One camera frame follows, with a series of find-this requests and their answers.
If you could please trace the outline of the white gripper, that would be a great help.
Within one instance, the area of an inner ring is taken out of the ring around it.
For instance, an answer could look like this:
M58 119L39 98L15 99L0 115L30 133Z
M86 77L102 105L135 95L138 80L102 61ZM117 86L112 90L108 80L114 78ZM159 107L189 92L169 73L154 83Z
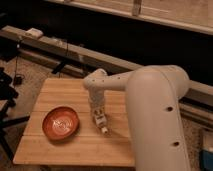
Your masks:
M100 112L102 115L106 115L105 111L105 97L104 97L104 92L101 90L90 90L89 91L89 104L90 107L92 108L91 114L93 117L96 116L96 108L101 108Z

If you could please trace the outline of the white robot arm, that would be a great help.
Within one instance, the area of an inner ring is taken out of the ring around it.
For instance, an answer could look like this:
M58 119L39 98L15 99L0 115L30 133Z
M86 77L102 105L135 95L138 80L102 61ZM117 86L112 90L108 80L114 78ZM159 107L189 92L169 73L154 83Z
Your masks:
M112 76L97 69L83 86L97 125L105 121L104 92L125 93L136 171L191 171L179 109L189 82L179 66L151 65Z

